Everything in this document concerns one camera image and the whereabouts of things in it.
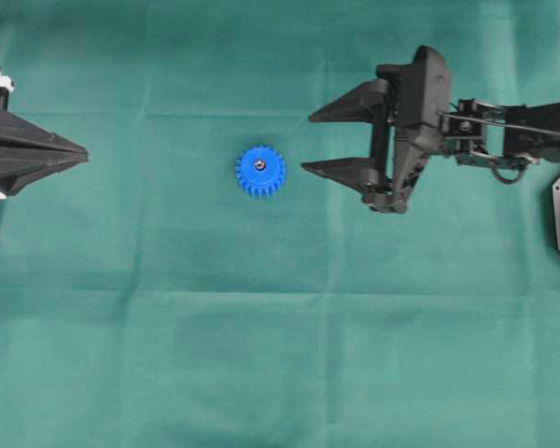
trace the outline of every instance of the green cloth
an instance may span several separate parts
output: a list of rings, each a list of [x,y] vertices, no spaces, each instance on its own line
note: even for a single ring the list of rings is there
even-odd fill
[[[560,101],[560,1],[0,1],[10,110],[91,152],[1,204],[0,448],[560,447],[560,165],[435,158],[404,216],[299,166],[365,156],[307,116],[419,45]]]

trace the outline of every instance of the black cable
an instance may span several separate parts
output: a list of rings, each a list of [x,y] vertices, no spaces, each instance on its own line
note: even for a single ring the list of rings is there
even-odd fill
[[[560,137],[559,131],[550,131],[549,129],[535,128],[533,126],[525,126],[523,124],[500,123],[491,119],[477,119],[475,117],[449,114],[447,112],[440,112],[440,115],[442,115],[443,117],[448,117],[449,119],[465,119],[466,121],[473,121],[475,123],[486,124],[488,126],[499,126],[500,128],[518,129],[519,131],[529,131],[531,133],[545,133],[548,135]]]
[[[525,175],[525,171],[526,171],[526,166],[522,166],[519,168],[519,173],[518,175],[514,178],[514,179],[508,179],[507,177],[504,177],[503,175],[500,174],[500,171],[497,170],[496,166],[490,162],[489,164],[489,169],[492,172],[492,175],[494,175],[494,177],[501,183],[505,184],[505,185],[512,185],[512,184],[516,184],[519,180],[521,180],[523,178],[523,176]]]

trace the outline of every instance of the blue gear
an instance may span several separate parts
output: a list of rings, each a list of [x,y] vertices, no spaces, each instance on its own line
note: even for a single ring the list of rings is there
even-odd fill
[[[236,161],[236,179],[252,197],[269,198],[284,184],[287,166],[271,147],[252,147]]]

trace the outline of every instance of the metal screw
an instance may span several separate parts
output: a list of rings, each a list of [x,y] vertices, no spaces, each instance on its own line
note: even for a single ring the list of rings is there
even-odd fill
[[[470,133],[471,130],[470,121],[461,122],[460,126],[458,126],[458,129],[460,129],[463,133]]]

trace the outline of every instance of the black robotic claw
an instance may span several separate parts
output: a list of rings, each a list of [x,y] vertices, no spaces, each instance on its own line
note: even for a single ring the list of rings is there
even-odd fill
[[[0,200],[88,161],[84,147],[7,112],[12,91],[10,78],[0,73]]]
[[[449,112],[451,72],[443,57],[429,47],[420,47],[413,63],[379,65],[376,75],[310,117],[311,122],[370,123],[370,156],[302,165],[358,191],[373,211],[405,213],[431,156],[453,156],[458,164],[488,168],[505,184],[518,181],[539,159],[560,162],[560,104],[526,107],[460,100]],[[486,150],[487,126],[506,128],[501,156]],[[508,178],[500,170],[516,171],[517,176]]]

